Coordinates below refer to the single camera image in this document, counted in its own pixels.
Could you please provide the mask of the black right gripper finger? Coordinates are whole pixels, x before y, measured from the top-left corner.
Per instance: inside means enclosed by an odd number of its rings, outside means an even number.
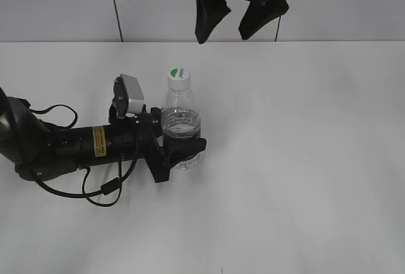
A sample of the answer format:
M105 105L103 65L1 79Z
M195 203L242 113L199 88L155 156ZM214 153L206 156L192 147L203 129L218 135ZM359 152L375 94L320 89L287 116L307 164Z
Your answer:
M250 2L239 25L242 40L250 39L262 27L287 11L286 0L271 0L264 4Z
M195 35L204 44L215 27L231 12L226 0L196 0Z

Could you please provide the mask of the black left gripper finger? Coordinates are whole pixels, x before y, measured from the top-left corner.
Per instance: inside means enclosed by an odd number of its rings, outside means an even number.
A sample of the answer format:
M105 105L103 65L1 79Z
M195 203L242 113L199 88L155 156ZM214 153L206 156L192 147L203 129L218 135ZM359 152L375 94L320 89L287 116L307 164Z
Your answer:
M150 115L151 115L152 126L153 126L155 134L161 135L162 134L162 127L161 127L162 111L161 111L161 109L157 108L157 107L152 107Z
M172 137L164 138L165 165L174 168L179 164L186 163L195 158L206 149L206 139L191 137L179 139Z

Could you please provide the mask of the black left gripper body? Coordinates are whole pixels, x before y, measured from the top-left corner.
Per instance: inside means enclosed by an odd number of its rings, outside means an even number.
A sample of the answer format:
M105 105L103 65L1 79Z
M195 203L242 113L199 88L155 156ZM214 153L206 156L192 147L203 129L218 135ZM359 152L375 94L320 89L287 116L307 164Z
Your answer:
M156 183L167 182L170 169L165 165L165 152L159 146L152 126L150 112L144 106L141 114L133 117L117 117L115 106L109 109L108 155L114 161L131 161L127 172L122 176L125 181L133 172L138 159L144 159Z

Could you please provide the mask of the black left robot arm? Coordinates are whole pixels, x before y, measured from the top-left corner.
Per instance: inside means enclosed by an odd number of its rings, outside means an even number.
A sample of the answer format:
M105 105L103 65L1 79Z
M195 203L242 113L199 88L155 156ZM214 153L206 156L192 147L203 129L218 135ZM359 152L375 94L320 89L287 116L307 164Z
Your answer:
M1 94L1 155L27 181L37 175L48 181L78 169L144 159L156 183L166 182L170 170L206 148L195 134L186 139L165 137L161 111L151 108L135 117L115 118L109 124L75 128L44 122L25 99Z

